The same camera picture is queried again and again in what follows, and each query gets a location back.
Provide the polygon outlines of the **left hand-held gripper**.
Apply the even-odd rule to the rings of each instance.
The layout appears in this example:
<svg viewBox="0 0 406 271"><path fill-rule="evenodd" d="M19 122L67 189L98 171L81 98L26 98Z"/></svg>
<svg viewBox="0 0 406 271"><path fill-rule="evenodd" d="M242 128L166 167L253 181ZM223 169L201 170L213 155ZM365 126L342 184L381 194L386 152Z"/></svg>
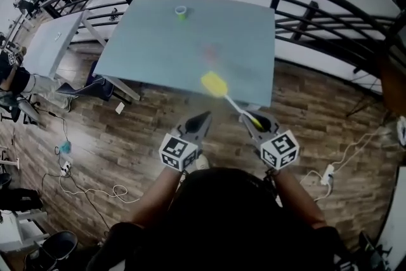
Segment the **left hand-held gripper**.
<svg viewBox="0 0 406 271"><path fill-rule="evenodd" d="M202 152L202 140L206 137L211 122L211 111L182 117L176 127L165 135L160 145L161 163L183 172Z"/></svg>

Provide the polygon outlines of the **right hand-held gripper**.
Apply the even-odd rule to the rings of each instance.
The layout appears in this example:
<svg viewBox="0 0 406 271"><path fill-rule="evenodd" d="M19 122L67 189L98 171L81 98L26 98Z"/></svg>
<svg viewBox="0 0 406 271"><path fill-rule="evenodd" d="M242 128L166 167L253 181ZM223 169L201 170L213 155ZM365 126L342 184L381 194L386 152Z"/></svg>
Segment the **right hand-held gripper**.
<svg viewBox="0 0 406 271"><path fill-rule="evenodd" d="M245 114L240 116L250 136L255 139L259 158L270 168L281 170L293 163L299 155L299 143L291 130L279 134L263 131L278 131L280 128L276 118L268 112L249 111L254 119Z"/></svg>

